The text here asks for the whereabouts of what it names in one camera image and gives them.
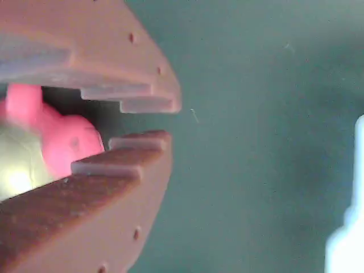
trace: teal background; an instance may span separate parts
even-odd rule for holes
[[[128,115],[75,92],[44,96],[105,140],[173,134],[169,187],[130,272],[323,272],[364,113],[364,1],[127,3],[174,67],[183,111]]]

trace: yellow-green object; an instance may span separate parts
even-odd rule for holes
[[[0,124],[0,201],[52,181],[42,157],[40,138]]]

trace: brown plastic jaw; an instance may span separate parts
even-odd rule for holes
[[[73,175],[0,203],[0,272],[126,272],[171,174],[164,131],[110,141]]]
[[[0,1],[0,82],[81,89],[125,113],[175,113],[180,87],[124,1]]]

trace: blurry object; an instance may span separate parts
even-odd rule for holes
[[[42,157],[40,139],[9,123],[0,124],[0,201],[53,180]]]
[[[104,151],[93,125],[81,116],[62,116],[43,103],[40,86],[10,84],[0,103],[0,118],[40,136],[43,159],[56,179],[71,174],[73,161]]]
[[[325,273],[363,273],[364,246],[364,116],[355,124],[353,197],[344,226],[326,244]]]
[[[70,177],[0,203],[0,272],[126,273],[167,189],[171,141],[164,131],[112,139]]]
[[[125,113],[175,113],[178,80],[124,1],[0,1],[0,82],[81,89]]]

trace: pink toy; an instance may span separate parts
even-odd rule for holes
[[[9,85],[0,102],[0,118],[40,135],[44,161],[57,179],[71,175],[73,161],[104,152],[93,125],[81,116],[62,116],[45,104],[40,86]]]

